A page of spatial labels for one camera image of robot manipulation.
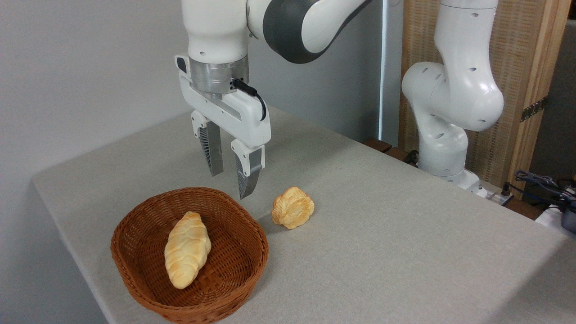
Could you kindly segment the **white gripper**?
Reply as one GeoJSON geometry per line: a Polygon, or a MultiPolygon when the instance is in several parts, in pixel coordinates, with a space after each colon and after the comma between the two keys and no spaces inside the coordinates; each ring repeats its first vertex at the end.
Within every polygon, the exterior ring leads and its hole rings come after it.
{"type": "Polygon", "coordinates": [[[265,144],[271,139],[268,116],[263,118],[262,102],[235,90],[214,96],[193,87],[193,64],[188,57],[175,56],[183,97],[194,110],[191,113],[193,133],[200,141],[209,171],[216,176],[224,171],[220,127],[234,138],[231,147],[236,154],[239,197],[253,193],[261,169],[265,168],[265,144]]]}

